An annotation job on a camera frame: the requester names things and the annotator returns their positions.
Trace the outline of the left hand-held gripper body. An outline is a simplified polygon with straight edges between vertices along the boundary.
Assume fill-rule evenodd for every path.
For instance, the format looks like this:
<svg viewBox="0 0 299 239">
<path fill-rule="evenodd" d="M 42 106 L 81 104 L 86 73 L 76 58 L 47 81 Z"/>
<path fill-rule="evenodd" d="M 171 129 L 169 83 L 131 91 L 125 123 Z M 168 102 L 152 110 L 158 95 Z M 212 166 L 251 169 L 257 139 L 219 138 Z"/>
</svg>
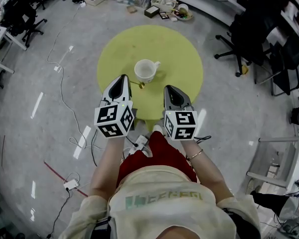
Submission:
<svg viewBox="0 0 299 239">
<path fill-rule="evenodd" d="M 95 108 L 94 126 L 105 138 L 127 136 L 133 124 L 133 101 L 126 98 L 125 84 L 125 74 L 115 78 Z"/>
</svg>

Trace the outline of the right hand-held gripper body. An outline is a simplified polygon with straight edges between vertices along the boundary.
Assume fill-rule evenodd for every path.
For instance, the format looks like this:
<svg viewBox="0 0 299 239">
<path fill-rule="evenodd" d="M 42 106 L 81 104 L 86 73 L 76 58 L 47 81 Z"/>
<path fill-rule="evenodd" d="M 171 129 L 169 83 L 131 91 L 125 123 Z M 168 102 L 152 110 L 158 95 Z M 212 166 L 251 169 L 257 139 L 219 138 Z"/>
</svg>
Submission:
<svg viewBox="0 0 299 239">
<path fill-rule="evenodd" d="M 164 109 L 164 127 L 171 140 L 193 140 L 198 128 L 198 114 L 189 96 L 168 86 L 168 108 Z"/>
</svg>

